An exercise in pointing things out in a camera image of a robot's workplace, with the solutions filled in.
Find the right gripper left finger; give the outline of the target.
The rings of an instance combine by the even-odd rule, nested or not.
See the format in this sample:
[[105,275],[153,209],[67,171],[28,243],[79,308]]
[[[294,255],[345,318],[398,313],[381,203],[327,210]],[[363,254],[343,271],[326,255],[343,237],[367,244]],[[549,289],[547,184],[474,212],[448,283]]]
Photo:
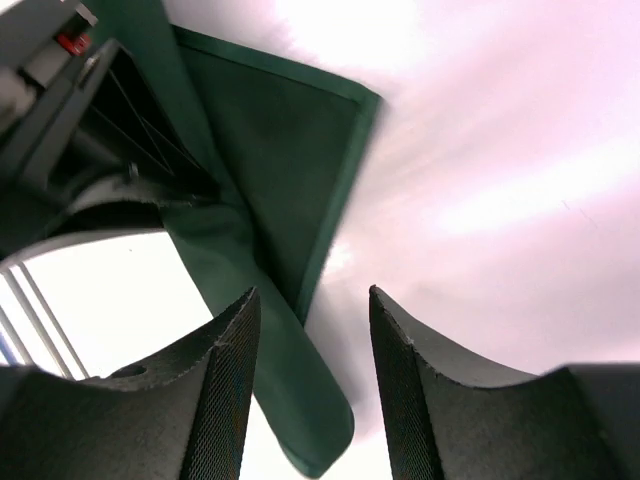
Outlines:
[[106,378],[1,371],[5,479],[236,479],[260,337],[249,289],[213,320]]

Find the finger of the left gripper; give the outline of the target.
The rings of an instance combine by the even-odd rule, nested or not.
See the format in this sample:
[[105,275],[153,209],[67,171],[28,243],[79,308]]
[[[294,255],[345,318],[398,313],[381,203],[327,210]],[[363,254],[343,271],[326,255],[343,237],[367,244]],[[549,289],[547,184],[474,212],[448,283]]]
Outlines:
[[72,60],[1,133],[1,257],[66,234],[158,228],[220,185],[179,139],[130,53]]

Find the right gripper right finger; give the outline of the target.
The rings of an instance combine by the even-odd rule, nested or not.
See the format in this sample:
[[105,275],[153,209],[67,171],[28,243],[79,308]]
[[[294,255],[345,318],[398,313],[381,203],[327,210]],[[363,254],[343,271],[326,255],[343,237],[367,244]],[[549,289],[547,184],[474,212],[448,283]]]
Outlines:
[[639,367],[541,375],[472,352],[379,287],[369,323],[396,479],[635,479]]

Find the dark green cloth napkin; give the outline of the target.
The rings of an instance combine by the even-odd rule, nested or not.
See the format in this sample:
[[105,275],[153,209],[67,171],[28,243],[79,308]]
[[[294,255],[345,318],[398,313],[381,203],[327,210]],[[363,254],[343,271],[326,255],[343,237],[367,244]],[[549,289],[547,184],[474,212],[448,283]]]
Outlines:
[[305,332],[311,298],[373,129],[379,96],[289,59],[173,25],[160,1],[92,1],[190,154],[220,186],[164,226],[212,313],[256,288],[254,395],[302,475],[325,474],[355,430]]

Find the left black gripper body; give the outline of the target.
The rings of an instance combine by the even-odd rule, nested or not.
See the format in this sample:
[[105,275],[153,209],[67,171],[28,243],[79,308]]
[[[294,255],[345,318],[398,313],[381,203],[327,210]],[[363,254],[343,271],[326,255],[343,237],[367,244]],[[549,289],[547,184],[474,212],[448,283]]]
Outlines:
[[3,144],[77,128],[90,97],[82,83],[96,64],[97,24],[84,1],[12,1],[1,10]]

